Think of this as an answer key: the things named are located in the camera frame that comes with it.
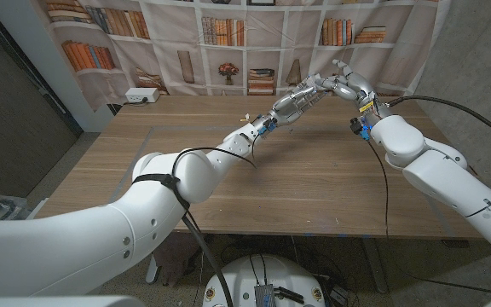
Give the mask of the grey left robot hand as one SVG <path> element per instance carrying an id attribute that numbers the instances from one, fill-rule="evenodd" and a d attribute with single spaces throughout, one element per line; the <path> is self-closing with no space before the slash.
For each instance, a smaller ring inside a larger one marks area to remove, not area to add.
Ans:
<path id="1" fill-rule="evenodd" d="M 272 106 L 269 116 L 275 119 L 277 126 L 294 123 L 326 95 L 326 91 L 316 84 L 317 80 L 321 80 L 320 74 L 308 76 Z"/>

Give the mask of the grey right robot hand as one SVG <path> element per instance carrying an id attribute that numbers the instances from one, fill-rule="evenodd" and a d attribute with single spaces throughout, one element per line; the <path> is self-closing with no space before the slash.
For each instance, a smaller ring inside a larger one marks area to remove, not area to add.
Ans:
<path id="1" fill-rule="evenodd" d="M 354 102 L 355 107 L 370 125 L 375 125 L 392 115 L 389 108 L 379 100 L 377 92 L 366 78 L 354 72 L 343 61 L 333 60 L 332 63 L 341 70 L 342 74 L 317 80 L 318 86 L 332 91 L 347 101 Z"/>

